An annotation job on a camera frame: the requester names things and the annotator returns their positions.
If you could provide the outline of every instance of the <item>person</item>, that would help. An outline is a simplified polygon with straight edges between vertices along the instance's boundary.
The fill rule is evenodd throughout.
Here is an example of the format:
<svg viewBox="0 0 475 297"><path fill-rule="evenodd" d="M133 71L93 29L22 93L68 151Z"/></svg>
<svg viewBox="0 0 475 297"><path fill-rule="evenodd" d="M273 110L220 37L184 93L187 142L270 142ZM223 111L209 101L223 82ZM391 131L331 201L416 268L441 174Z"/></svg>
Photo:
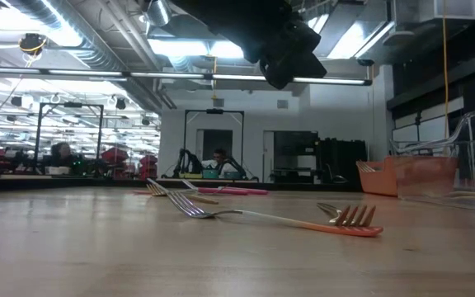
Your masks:
<svg viewBox="0 0 475 297"><path fill-rule="evenodd" d="M212 160L202 161L201 164L205 169L217 169L219 170L219 177L224 178L225 172L236 172L236 168L232 165L225 163L227 161L227 151L222 148L214 150L214 156Z"/></svg>
<svg viewBox="0 0 475 297"><path fill-rule="evenodd" d="M53 145L50 148L52 167L71 167L75 157L71 154L71 146L68 143L62 142Z"/></svg>

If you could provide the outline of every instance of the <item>silver fork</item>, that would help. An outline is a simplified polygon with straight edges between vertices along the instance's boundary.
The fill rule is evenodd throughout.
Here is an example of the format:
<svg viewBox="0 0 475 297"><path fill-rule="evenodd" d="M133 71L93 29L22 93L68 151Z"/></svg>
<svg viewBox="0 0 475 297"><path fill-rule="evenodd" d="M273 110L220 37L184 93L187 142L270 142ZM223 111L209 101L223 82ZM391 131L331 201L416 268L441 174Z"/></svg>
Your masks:
<svg viewBox="0 0 475 297"><path fill-rule="evenodd" d="M350 211L351 207L349 205L344 210L339 210L335 206L327 203L319 202L317 206L326 214L333 217L333 219L329 220L329 223L344 227L369 227L377 209L377 206L372 207L364 219L364 214L368 209L367 205L362 205L362 210L358 213L358 216L357 212L359 206L356 206L353 211Z"/></svg>
<svg viewBox="0 0 475 297"><path fill-rule="evenodd" d="M258 218L268 219L270 221L280 223L290 227L311 229L316 231L322 231L327 233L335 234L344 234L352 236L363 236L363 237L374 237L377 234L383 232L382 227L339 227L339 226L328 226L315 224L305 221L300 221L296 219L287 219L279 216L269 215L269 214L260 214L248 210L223 210L218 212L207 212L189 201L182 193L169 191L167 197L170 199L172 204L180 210L183 214L196 219L210 219L215 218L219 215L250 215Z"/></svg>

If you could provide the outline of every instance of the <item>wooden table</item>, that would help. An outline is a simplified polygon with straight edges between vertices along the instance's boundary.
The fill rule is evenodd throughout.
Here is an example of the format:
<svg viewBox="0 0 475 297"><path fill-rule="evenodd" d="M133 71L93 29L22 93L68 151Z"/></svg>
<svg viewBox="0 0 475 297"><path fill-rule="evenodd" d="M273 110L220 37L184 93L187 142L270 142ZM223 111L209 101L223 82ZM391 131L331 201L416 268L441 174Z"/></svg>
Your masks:
<svg viewBox="0 0 475 297"><path fill-rule="evenodd" d="M475 211L322 192L202 206L325 222L317 201L361 198L379 238L189 219L122 188L0 193L0 297L475 296Z"/></svg>

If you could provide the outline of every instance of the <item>man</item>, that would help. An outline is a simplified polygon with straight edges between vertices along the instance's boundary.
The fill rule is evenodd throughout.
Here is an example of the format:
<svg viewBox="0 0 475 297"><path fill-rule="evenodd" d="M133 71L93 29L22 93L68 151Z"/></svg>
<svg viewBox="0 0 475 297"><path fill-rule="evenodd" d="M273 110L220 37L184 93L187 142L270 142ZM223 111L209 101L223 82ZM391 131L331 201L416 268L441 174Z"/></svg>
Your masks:
<svg viewBox="0 0 475 297"><path fill-rule="evenodd" d="M219 170L219 177L224 178L225 172L236 172L236 168L232 165L225 163L227 161L227 151L222 148L214 150L214 156L212 160L202 161L204 169L217 169Z"/></svg>

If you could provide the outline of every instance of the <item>workbench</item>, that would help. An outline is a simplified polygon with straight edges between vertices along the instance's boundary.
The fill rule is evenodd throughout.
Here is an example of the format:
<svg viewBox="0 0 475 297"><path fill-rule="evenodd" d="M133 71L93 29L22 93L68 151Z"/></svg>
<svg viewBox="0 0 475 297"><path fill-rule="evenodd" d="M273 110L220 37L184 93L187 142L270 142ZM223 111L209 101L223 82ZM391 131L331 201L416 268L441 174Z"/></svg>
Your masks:
<svg viewBox="0 0 475 297"><path fill-rule="evenodd" d="M316 203L376 205L377 238L227 215L191 219L166 197L79 187L0 192L0 297L472 296L475 211L359 193L211 196L324 224Z"/></svg>

